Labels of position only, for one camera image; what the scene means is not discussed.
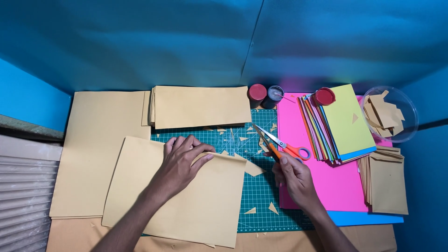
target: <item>blue wall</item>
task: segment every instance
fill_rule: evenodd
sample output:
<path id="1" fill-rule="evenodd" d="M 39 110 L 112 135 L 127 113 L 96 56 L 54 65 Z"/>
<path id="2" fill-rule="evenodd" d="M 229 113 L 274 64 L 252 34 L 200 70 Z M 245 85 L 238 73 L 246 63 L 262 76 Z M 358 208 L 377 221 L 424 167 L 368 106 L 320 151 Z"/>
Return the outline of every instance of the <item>blue wall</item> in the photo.
<path id="1" fill-rule="evenodd" d="M 417 132 L 396 145 L 405 156 L 409 215 L 394 224 L 399 252 L 446 251 L 448 224 L 448 126 Z"/>
<path id="2" fill-rule="evenodd" d="M 448 67 L 401 89 L 414 103 L 420 125 L 448 118 Z"/>
<path id="3" fill-rule="evenodd" d="M 64 131 L 71 96 L 0 59 L 0 114 Z"/>
<path id="4" fill-rule="evenodd" d="M 257 82 L 354 83 L 362 93 L 447 65 L 447 9 L 446 0 L 0 1 L 0 53 L 69 94 Z"/>

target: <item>pink paper sheet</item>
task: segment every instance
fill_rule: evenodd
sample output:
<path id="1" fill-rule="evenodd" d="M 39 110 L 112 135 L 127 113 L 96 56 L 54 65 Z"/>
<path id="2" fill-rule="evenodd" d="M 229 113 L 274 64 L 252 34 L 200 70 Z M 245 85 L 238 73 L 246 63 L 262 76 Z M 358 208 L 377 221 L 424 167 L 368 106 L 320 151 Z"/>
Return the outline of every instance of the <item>pink paper sheet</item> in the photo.
<path id="1" fill-rule="evenodd" d="M 306 93 L 285 93 L 286 97 L 300 97 Z M 286 99 L 277 105 L 278 136 L 294 147 L 306 147 L 312 152 L 310 140 L 303 123 L 298 104 Z M 392 146 L 391 142 L 375 139 L 377 145 Z M 361 178 L 356 161 L 330 166 L 317 161 L 313 156 L 305 161 L 310 168 L 314 186 L 320 201 L 327 211 L 367 212 L 364 203 Z M 289 196 L 286 187 L 280 188 L 280 207 L 299 209 Z"/>

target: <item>red lid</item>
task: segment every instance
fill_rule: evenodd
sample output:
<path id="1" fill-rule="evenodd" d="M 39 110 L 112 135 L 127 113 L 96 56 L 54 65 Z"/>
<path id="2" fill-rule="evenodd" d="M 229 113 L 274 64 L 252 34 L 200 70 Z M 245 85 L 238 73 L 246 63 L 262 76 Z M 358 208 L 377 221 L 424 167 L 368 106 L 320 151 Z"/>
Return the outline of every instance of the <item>red lid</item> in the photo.
<path id="1" fill-rule="evenodd" d="M 336 101 L 335 93 L 328 87 L 322 87 L 316 91 L 316 101 L 321 105 L 330 105 Z"/>
<path id="2" fill-rule="evenodd" d="M 249 88 L 249 98 L 253 100 L 263 100 L 267 91 L 262 84 L 254 84 Z"/>

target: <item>clear plastic bowl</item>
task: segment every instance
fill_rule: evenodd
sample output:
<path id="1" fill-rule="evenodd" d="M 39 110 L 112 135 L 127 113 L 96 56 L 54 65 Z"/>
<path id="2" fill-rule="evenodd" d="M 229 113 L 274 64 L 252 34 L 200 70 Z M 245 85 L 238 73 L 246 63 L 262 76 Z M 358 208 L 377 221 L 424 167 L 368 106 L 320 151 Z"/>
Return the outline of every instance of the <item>clear plastic bowl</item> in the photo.
<path id="1" fill-rule="evenodd" d="M 367 122 L 366 115 L 364 112 L 364 99 L 366 98 L 366 96 L 380 95 L 385 90 L 389 91 L 389 93 L 385 96 L 384 101 L 395 104 L 398 109 L 401 109 L 401 112 L 403 113 L 403 117 L 405 118 L 405 121 L 403 121 L 404 130 L 392 137 L 382 137 L 378 133 L 376 133 L 372 129 L 372 126 Z M 372 132 L 372 135 L 376 138 L 384 139 L 384 140 L 392 142 L 392 143 L 402 143 L 402 142 L 406 142 L 407 140 L 411 139 L 417 132 L 418 114 L 417 114 L 417 110 L 415 109 L 414 103 L 412 103 L 412 101 L 409 99 L 409 97 L 406 94 L 404 94 L 402 91 L 400 91 L 397 88 L 389 87 L 389 86 L 373 87 L 369 91 L 367 91 L 365 93 L 365 95 L 362 97 L 362 99 L 360 101 L 360 106 L 361 106 L 361 111 L 363 112 L 364 121 L 369 126 L 370 131 Z"/>

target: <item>forearm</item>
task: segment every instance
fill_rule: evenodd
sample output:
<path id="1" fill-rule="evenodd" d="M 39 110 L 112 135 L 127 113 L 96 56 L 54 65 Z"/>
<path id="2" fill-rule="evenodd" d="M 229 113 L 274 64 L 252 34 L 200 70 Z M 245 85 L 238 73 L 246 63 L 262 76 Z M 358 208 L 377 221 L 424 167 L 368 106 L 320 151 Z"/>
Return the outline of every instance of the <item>forearm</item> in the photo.
<path id="1" fill-rule="evenodd" d="M 145 189 L 121 220 L 92 249 L 92 252 L 133 251 L 152 216 L 165 203 Z"/>
<path id="2" fill-rule="evenodd" d="M 306 212 L 313 222 L 322 245 L 327 252 L 358 252 L 342 231 L 335 225 L 325 208 L 320 204 Z"/>

